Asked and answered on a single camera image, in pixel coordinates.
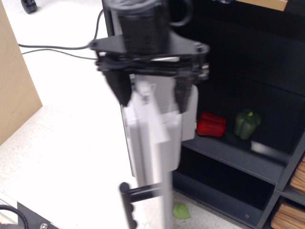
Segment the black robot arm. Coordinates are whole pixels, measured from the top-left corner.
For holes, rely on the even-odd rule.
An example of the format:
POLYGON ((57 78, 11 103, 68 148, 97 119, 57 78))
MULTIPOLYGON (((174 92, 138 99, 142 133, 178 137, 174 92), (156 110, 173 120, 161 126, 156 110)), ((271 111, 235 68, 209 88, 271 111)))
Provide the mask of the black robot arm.
POLYGON ((164 0, 108 0, 117 14, 120 35, 93 40, 97 67, 121 105, 132 96, 131 74, 173 77, 180 113, 188 108, 192 85, 207 75, 203 69, 209 46, 172 30, 164 0))

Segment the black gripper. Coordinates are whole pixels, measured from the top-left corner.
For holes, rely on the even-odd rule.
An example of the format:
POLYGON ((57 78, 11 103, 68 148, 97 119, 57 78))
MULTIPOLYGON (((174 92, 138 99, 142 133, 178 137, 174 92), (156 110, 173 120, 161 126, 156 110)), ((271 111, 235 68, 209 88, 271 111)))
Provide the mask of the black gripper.
POLYGON ((91 41, 97 65, 120 105, 132 95, 129 73, 176 76, 174 97, 181 114, 188 111, 192 78, 209 74, 209 46, 181 37, 171 29, 166 9, 114 9, 121 34, 91 41))

